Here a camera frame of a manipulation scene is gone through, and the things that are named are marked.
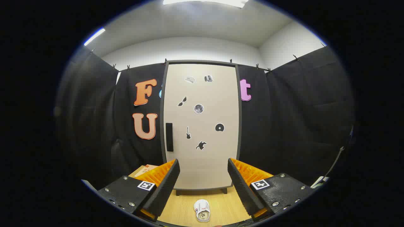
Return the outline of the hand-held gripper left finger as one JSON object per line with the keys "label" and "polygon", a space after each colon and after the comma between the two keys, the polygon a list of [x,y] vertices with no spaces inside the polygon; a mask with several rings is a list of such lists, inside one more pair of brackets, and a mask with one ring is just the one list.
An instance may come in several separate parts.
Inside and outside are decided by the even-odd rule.
{"label": "hand-held gripper left finger", "polygon": [[97,192],[118,208],[155,222],[161,216],[179,174],[179,161],[173,159],[137,177],[122,176]]}

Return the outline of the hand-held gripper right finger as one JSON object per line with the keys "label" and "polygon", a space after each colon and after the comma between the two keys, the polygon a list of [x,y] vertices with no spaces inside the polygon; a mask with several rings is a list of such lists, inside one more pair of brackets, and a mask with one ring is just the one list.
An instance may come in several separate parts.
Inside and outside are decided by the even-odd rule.
{"label": "hand-held gripper right finger", "polygon": [[233,158],[228,159],[228,174],[254,221],[284,213],[316,191],[286,173],[273,175]]}

